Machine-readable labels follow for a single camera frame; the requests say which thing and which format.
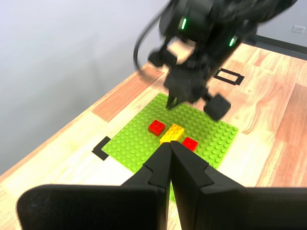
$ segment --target lego brick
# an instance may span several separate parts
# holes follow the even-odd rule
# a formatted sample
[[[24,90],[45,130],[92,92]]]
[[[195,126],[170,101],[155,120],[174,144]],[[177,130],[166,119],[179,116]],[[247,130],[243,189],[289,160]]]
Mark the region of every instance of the lego brick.
[[[194,141],[193,139],[187,137],[184,139],[184,141],[182,142],[182,145],[187,147],[189,150],[193,151],[197,148],[198,146],[198,142]]]
[[[183,134],[184,134],[184,128],[176,124],[173,124],[160,139],[160,144],[164,142],[171,142],[172,140],[179,140]]]
[[[152,134],[156,135],[157,137],[161,135],[161,133],[165,129],[165,124],[158,120],[154,120],[150,126],[148,126],[148,131],[151,132]]]
[[[238,132],[225,122],[214,122],[203,111],[187,104],[180,104],[172,110],[166,109],[167,96],[158,94],[104,147],[103,151],[136,173],[160,146],[160,138],[148,131],[153,120],[165,124],[162,135],[173,125],[184,128],[179,142],[189,137],[198,142],[195,154],[217,169]]]

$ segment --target green led light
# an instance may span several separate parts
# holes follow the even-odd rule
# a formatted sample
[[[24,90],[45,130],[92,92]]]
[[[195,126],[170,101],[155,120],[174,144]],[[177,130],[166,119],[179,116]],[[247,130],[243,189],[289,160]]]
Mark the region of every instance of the green led light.
[[[235,43],[235,38],[232,38],[232,39],[231,39],[231,41],[230,41],[229,46],[233,46],[233,45],[234,45],[234,43]]]
[[[182,22],[182,26],[181,26],[181,29],[183,30],[184,27],[186,26],[186,23],[187,23],[187,19],[183,19],[183,22]]]

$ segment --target wall outlet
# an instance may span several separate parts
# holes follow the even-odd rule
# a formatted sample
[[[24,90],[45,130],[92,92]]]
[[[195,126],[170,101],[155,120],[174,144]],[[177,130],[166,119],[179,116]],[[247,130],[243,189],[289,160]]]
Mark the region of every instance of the wall outlet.
[[[292,32],[302,34],[303,32],[305,32],[305,29],[306,29],[306,27],[295,25],[295,26],[293,26]]]

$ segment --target black cable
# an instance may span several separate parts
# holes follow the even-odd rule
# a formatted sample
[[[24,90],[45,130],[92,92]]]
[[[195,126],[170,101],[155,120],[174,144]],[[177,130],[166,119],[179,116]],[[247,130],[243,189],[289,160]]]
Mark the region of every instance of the black cable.
[[[174,0],[171,0],[167,6],[161,10],[145,27],[145,29],[142,31],[141,35],[139,36],[138,40],[135,43],[134,46],[134,51],[133,51],[133,63],[135,68],[137,69],[137,71],[140,73],[140,75],[146,80],[148,79],[153,79],[151,76],[148,76],[144,73],[144,71],[141,69],[139,60],[138,60],[138,54],[139,54],[139,49],[140,49],[140,45],[144,39],[144,37],[147,35],[147,33],[152,29],[152,27],[154,26],[154,24],[157,23],[157,21],[160,19],[160,17],[162,16],[162,14],[168,10],[172,4],[174,3]]]

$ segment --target white wall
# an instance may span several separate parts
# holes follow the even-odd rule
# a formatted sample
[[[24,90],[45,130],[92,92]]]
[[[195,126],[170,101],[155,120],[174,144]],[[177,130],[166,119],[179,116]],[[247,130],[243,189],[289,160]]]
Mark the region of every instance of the white wall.
[[[294,25],[307,28],[307,0],[297,3],[273,20],[259,27],[260,36],[307,47],[307,29],[304,34],[292,32]]]
[[[2,1],[0,174],[135,71],[137,36],[166,2]],[[143,63],[159,44],[156,29]]]

